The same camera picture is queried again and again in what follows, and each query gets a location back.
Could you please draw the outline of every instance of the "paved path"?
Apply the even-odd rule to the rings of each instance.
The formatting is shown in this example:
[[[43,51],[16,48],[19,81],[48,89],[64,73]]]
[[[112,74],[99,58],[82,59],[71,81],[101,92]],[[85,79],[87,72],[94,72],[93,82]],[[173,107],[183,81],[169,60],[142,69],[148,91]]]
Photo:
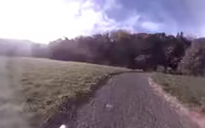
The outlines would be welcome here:
[[[114,76],[77,110],[68,128],[195,128],[154,93],[147,76]]]
[[[10,73],[14,74],[14,70],[9,66],[8,59],[0,57],[0,128],[29,128],[22,116],[23,106],[20,105],[13,88],[16,81]]]

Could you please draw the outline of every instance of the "green grass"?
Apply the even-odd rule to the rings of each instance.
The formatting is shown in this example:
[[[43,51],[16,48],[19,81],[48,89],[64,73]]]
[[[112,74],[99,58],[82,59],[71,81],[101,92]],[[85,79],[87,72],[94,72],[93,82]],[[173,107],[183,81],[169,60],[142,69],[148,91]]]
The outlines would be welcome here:
[[[205,78],[155,73],[152,78],[178,100],[205,112]]]
[[[13,87],[32,124],[41,125],[59,107],[80,94],[90,94],[101,80],[124,68],[33,58],[6,58]]]

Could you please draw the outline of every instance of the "tree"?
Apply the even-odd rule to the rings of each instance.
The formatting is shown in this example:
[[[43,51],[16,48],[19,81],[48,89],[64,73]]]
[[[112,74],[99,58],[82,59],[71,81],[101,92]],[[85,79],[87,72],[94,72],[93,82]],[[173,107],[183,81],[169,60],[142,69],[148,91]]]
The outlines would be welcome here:
[[[193,42],[179,64],[186,75],[205,76],[205,42]]]

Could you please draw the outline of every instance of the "sky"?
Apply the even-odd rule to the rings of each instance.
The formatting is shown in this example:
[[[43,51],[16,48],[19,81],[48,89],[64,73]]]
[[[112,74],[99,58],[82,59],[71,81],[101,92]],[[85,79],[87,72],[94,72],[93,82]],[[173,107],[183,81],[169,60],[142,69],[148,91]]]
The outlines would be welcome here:
[[[117,29],[205,37],[205,0],[0,0],[0,38],[48,43]]]

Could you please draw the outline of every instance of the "treeline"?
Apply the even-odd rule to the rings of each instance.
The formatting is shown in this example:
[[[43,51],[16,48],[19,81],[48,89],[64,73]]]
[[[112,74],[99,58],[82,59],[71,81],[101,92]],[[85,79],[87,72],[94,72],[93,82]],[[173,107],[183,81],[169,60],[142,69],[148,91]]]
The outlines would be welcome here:
[[[7,46],[8,42],[5,46],[1,44],[0,49],[7,49],[7,52],[0,54],[9,56],[23,56],[24,50],[20,54],[15,49],[29,44],[31,52],[28,55],[32,57],[205,76],[205,38],[189,40],[182,32],[173,36],[118,30],[74,39],[57,39],[48,45],[17,43],[11,48]]]

